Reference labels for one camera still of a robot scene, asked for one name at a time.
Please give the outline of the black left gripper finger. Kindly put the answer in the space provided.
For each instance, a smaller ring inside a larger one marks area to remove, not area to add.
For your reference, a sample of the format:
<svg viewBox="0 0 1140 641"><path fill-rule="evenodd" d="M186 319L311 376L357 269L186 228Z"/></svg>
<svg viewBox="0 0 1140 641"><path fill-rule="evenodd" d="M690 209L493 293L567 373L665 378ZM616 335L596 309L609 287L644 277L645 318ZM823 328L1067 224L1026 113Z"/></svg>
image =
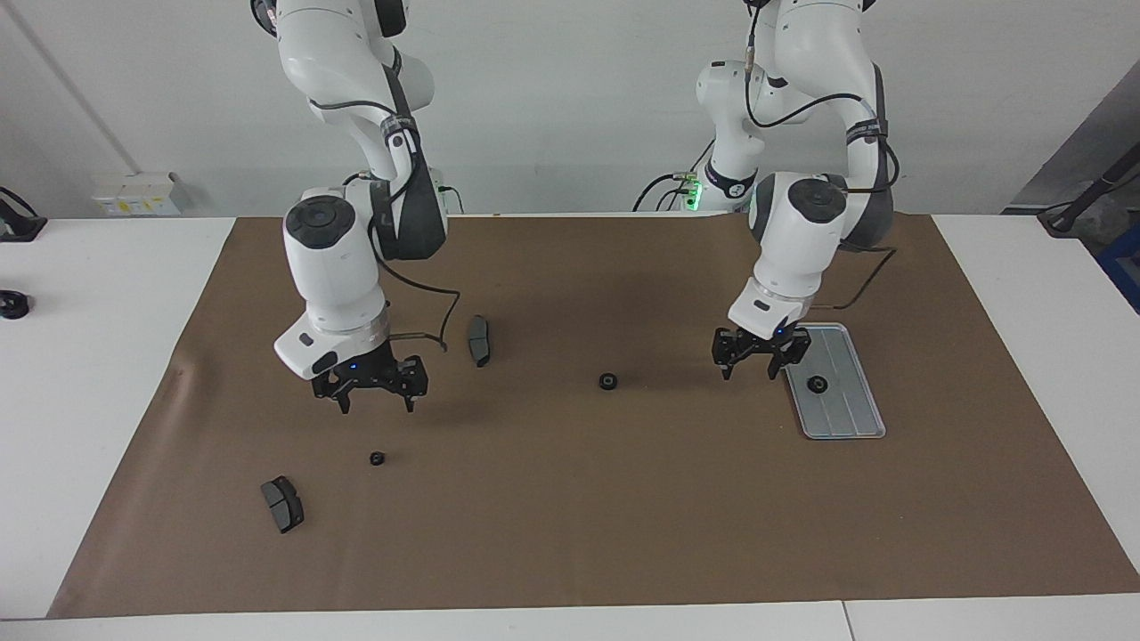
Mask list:
<svg viewBox="0 0 1140 641"><path fill-rule="evenodd" d="M811 348L811 333L807 328L777 328L774 336L767 341L769 365L767 375L775 380L787 365L799 364Z"/></svg>
<svg viewBox="0 0 1140 641"><path fill-rule="evenodd" d="M720 378L725 381L732 378L732 372L743 351L740 328L716 328L712 336L712 362L720 370Z"/></svg>

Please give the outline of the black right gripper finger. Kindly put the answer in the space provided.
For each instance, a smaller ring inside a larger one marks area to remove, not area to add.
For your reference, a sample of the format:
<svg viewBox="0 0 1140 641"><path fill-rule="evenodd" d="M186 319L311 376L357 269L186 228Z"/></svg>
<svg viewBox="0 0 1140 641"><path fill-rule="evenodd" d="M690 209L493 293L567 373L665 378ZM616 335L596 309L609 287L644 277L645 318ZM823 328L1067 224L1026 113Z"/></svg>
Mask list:
<svg viewBox="0 0 1140 641"><path fill-rule="evenodd" d="M314 397L337 404L339 413L347 415L351 409L350 393L355 388L351 378L340 378L334 372L324 372L311 380Z"/></svg>
<svg viewBox="0 0 1140 641"><path fill-rule="evenodd" d="M420 354L412 354L407 360L394 363L394 374L391 378L391 393L404 399L404 409L412 413L416 401L427 396L427 370Z"/></svg>

